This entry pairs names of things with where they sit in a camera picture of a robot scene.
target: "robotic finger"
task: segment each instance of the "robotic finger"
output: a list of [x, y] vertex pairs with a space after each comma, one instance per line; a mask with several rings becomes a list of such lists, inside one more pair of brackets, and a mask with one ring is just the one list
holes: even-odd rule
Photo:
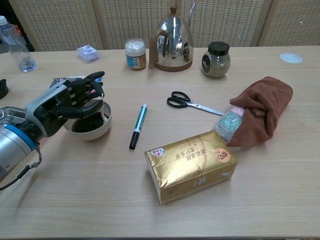
[[62, 119], [85, 119], [98, 112], [103, 106], [103, 101], [95, 101], [89, 106], [82, 108], [62, 106], [59, 115]]
[[96, 82], [95, 79], [102, 77], [104, 71], [99, 71], [86, 76], [78, 81], [66, 81], [69, 95], [71, 97], [72, 106], [83, 107], [83, 105], [93, 98], [102, 97], [104, 90], [102, 89], [102, 82]]

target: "marker pen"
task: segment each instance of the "marker pen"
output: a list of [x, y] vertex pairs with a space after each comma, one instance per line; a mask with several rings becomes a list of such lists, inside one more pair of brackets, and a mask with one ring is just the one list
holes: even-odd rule
[[132, 134], [132, 138], [131, 138], [131, 142], [129, 145], [129, 149], [135, 149], [138, 139], [139, 139], [139, 135], [142, 129], [142, 125], [144, 124], [144, 120], [145, 120], [145, 116], [147, 114], [147, 109], [148, 106], [146, 104], [143, 104], [141, 106], [140, 112], [139, 112], [139, 116], [138, 119], [136, 121], [134, 130], [133, 130], [133, 134]]

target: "wooden kettle base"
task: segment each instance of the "wooden kettle base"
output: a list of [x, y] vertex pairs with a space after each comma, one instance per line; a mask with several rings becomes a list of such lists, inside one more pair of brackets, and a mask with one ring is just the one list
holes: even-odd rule
[[180, 71], [186, 70], [191, 65], [192, 65], [192, 61], [184, 66], [162, 66], [162, 65], [159, 65], [158, 63], [156, 63], [155, 67], [157, 69], [160, 69], [160, 70], [166, 71], [166, 72], [180, 72]]

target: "scissors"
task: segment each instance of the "scissors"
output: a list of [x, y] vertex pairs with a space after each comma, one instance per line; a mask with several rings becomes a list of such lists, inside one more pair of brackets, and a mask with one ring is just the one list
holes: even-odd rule
[[171, 96], [168, 97], [168, 99], [166, 100], [166, 104], [168, 104], [171, 107], [177, 108], [177, 109], [182, 109], [182, 108], [186, 108], [186, 107], [190, 106], [190, 107], [200, 109], [200, 110], [205, 111], [210, 114], [215, 114], [218, 116], [224, 115], [224, 113], [222, 113], [220, 111], [217, 111], [212, 108], [191, 102], [190, 97], [188, 97], [188, 95], [182, 91], [173, 91], [171, 93]]

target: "woven screen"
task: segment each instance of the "woven screen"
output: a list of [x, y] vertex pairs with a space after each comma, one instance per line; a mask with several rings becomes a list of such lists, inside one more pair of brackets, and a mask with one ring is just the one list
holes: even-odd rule
[[262, 46], [320, 45], [320, 0], [279, 0]]
[[10, 0], [36, 51], [103, 49], [91, 0]]
[[[182, 1], [182, 15], [187, 19], [193, 0]], [[202, 0], [192, 16], [194, 46], [208, 47], [222, 41], [232, 47], [249, 47], [264, 0]]]
[[150, 36], [170, 12], [163, 0], [93, 1], [105, 49], [123, 49], [130, 38], [140, 38], [149, 47]]

